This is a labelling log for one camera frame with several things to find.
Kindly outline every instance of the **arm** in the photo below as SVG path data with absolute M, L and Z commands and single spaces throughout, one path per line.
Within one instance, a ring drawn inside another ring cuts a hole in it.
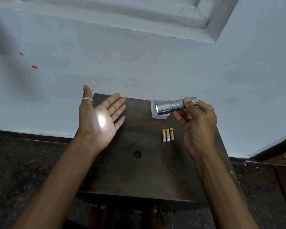
M 240 196 L 232 177 L 215 150 L 217 117 L 213 107 L 203 101 L 194 106 L 184 99 L 186 111 L 173 112 L 184 126 L 184 142 L 193 158 L 217 228 L 255 229 L 254 219 Z
M 83 97 L 92 98 L 84 85 Z M 79 108 L 79 128 L 38 193 L 16 221 L 13 229 L 61 228 L 70 205 L 96 156 L 111 142 L 125 117 L 126 98 L 116 93 L 95 109 L 90 100 Z

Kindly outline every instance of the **person's left hand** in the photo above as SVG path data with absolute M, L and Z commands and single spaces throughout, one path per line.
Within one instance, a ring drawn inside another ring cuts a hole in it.
M 84 85 L 83 89 L 83 98 L 92 98 L 90 88 Z M 120 94 L 115 93 L 95 108 L 91 100 L 83 100 L 79 107 L 80 123 L 76 135 L 92 142 L 99 153 L 109 145 L 125 120 L 125 116 L 122 116 L 114 123 L 126 108 L 126 98 L 116 101 L 119 97 Z

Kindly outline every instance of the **dark speckled floor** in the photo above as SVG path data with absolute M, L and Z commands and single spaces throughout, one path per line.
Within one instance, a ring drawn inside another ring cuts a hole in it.
M 9 228 L 38 190 L 66 144 L 0 137 L 0 228 Z M 260 228 L 286 228 L 286 204 L 271 165 L 234 163 L 248 208 Z M 89 204 L 75 199 L 68 219 L 84 223 Z M 116 212 L 140 228 L 138 213 Z M 168 228 L 215 228 L 209 209 L 166 213 Z

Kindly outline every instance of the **silver ring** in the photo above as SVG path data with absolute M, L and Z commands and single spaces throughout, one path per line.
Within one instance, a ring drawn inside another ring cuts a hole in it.
M 89 98 L 89 97 L 84 97 L 83 99 L 82 99 L 82 101 L 83 100 L 91 100 L 91 102 L 93 103 L 93 99 L 91 99 L 91 98 Z

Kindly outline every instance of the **hand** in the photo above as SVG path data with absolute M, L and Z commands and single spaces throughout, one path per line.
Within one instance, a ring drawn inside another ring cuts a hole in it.
M 198 100 L 195 107 L 189 97 L 185 97 L 184 106 L 186 111 L 173 112 L 174 117 L 184 126 L 184 142 L 192 156 L 208 150 L 214 150 L 214 134 L 217 117 L 211 105 Z
M 92 98 L 90 88 L 84 85 L 83 89 L 83 98 Z M 116 101 L 119 97 L 119 93 L 113 94 L 95 108 L 93 108 L 91 100 L 83 100 L 80 105 L 80 123 L 76 136 L 92 142 L 99 153 L 109 145 L 125 120 L 125 116 L 122 116 L 114 123 L 126 108 L 124 104 L 126 98 L 123 97 Z

